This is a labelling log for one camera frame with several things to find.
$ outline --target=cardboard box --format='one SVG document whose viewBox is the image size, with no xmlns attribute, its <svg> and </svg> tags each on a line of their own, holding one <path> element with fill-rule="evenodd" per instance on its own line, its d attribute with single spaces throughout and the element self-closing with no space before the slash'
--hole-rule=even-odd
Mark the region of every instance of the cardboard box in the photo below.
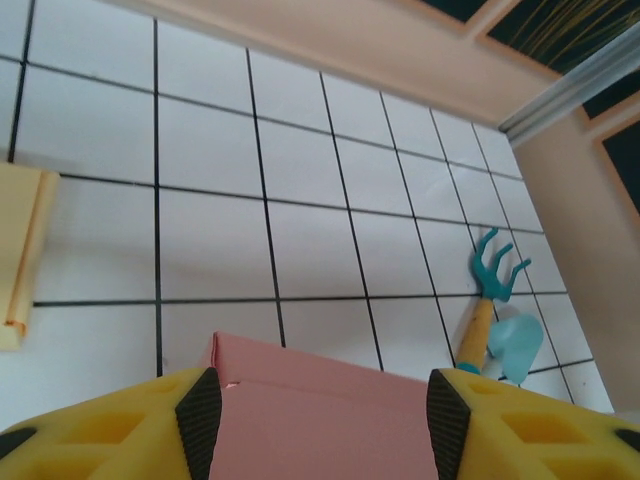
<svg viewBox="0 0 640 480">
<path fill-rule="evenodd" d="M 222 420 L 210 479 L 438 478 L 427 384 L 215 333 Z"/>
</svg>

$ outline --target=floor tile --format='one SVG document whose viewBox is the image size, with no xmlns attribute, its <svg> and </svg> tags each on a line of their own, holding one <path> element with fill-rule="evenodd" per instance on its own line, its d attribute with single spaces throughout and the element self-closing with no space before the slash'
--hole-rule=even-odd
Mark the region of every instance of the floor tile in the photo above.
<svg viewBox="0 0 640 480">
<path fill-rule="evenodd" d="M 470 122 L 437 110 L 433 110 L 433 117 L 447 160 L 472 167 L 487 168 Z"/>
<path fill-rule="evenodd" d="M 317 70 L 252 51 L 251 75 L 258 115 L 330 131 Z"/>
<path fill-rule="evenodd" d="M 491 230 L 489 227 L 473 226 L 469 227 L 469 229 L 471 230 L 471 235 L 473 236 L 473 240 L 476 245 L 478 245 L 480 239 Z M 498 251 L 508 243 L 515 245 L 511 232 L 505 229 L 498 230 L 498 234 L 493 237 L 491 242 L 487 245 L 484 255 L 482 256 L 483 263 L 487 266 L 491 265 L 496 253 L 498 253 Z M 498 268 L 498 278 L 500 281 L 506 284 L 511 278 L 513 268 L 520 264 L 521 261 L 520 255 L 518 255 L 518 250 L 515 247 L 502 257 Z M 527 276 L 524 272 L 520 272 L 516 277 L 516 283 L 513 285 L 513 291 L 515 293 L 531 292 L 531 285 L 529 285 L 529 281 L 527 280 Z"/>
<path fill-rule="evenodd" d="M 395 152 L 349 140 L 337 143 L 351 208 L 411 215 Z"/>
<path fill-rule="evenodd" d="M 527 275 L 534 292 L 564 292 L 566 287 L 544 235 L 513 232 L 523 258 L 530 258 Z"/>
<path fill-rule="evenodd" d="M 0 60 L 0 85 L 2 85 L 0 89 L 0 162 L 6 159 L 9 143 L 11 143 L 19 75 L 20 66 L 17 63 Z"/>
<path fill-rule="evenodd" d="M 442 309 L 442 318 L 447 329 L 449 343 L 453 355 L 457 355 L 467 325 L 473 317 L 473 312 L 480 297 L 452 297 L 440 298 L 440 308 Z"/>
<path fill-rule="evenodd" d="M 269 203 L 282 297 L 363 295 L 346 211 Z"/>
<path fill-rule="evenodd" d="M 245 49 L 158 23 L 160 93 L 252 113 Z"/>
<path fill-rule="evenodd" d="M 433 293 L 412 219 L 354 213 L 353 224 L 369 295 Z"/>
<path fill-rule="evenodd" d="M 160 99 L 160 183 L 262 196 L 253 119 Z"/>
<path fill-rule="evenodd" d="M 495 307 L 500 321 L 507 320 L 508 318 L 520 313 L 527 313 L 529 315 L 533 315 L 538 322 L 540 322 L 543 334 L 542 345 L 540 346 L 538 355 L 536 355 L 536 359 L 533 361 L 530 370 L 555 367 L 558 365 L 558 360 L 553 352 L 551 342 L 549 341 L 549 334 L 547 333 L 542 316 L 538 310 L 538 305 L 536 304 L 536 299 L 533 295 L 514 295 L 511 297 L 508 304 L 496 302 Z"/>
<path fill-rule="evenodd" d="M 283 302 L 287 348 L 379 369 L 364 300 Z"/>
<path fill-rule="evenodd" d="M 273 297 L 260 200 L 160 192 L 163 298 Z"/>
<path fill-rule="evenodd" d="M 538 295 L 537 297 L 560 363 L 592 358 L 589 344 L 569 296 Z"/>
<path fill-rule="evenodd" d="M 446 163 L 404 153 L 400 162 L 416 216 L 464 221 Z"/>
<path fill-rule="evenodd" d="M 455 166 L 451 167 L 451 173 L 468 222 L 507 226 L 500 200 L 488 173 Z"/>
<path fill-rule="evenodd" d="M 476 293 L 471 275 L 473 244 L 466 225 L 419 220 L 420 235 L 436 293 Z"/>
<path fill-rule="evenodd" d="M 330 135 L 260 121 L 267 196 L 344 207 L 344 189 Z"/>
<path fill-rule="evenodd" d="M 28 15 L 28 0 L 3 0 L 0 3 L 1 55 L 22 58 Z"/>
<path fill-rule="evenodd" d="M 29 60 L 153 88 L 153 20 L 87 0 L 36 2 Z"/>
<path fill-rule="evenodd" d="M 17 352 L 0 352 L 0 431 L 152 380 L 155 307 L 34 308 Z"/>
<path fill-rule="evenodd" d="M 602 413 L 613 413 L 607 390 L 595 362 L 562 369 L 576 405 Z"/>
<path fill-rule="evenodd" d="M 154 298 L 153 189 L 62 179 L 35 299 Z"/>
<path fill-rule="evenodd" d="M 567 385 L 559 368 L 546 372 L 532 373 L 522 382 L 521 387 L 540 395 L 571 403 L 569 390 L 567 390 Z"/>
<path fill-rule="evenodd" d="M 516 157 L 507 136 L 497 130 L 474 125 L 489 170 L 522 178 Z"/>
<path fill-rule="evenodd" d="M 540 220 L 524 182 L 504 177 L 493 177 L 493 180 L 511 228 L 541 232 Z"/>
<path fill-rule="evenodd" d="M 378 91 L 331 75 L 323 77 L 336 134 L 393 146 Z"/>
<path fill-rule="evenodd" d="M 396 147 L 444 158 L 429 108 L 392 95 L 383 96 Z"/>
<path fill-rule="evenodd" d="M 280 345 L 275 302 L 162 306 L 164 374 L 198 366 L 214 332 Z"/>
<path fill-rule="evenodd" d="M 385 372 L 429 380 L 434 368 L 451 367 L 451 356 L 434 298 L 373 300 Z"/>
<path fill-rule="evenodd" d="M 153 97 L 30 68 L 16 163 L 153 182 Z"/>
</svg>

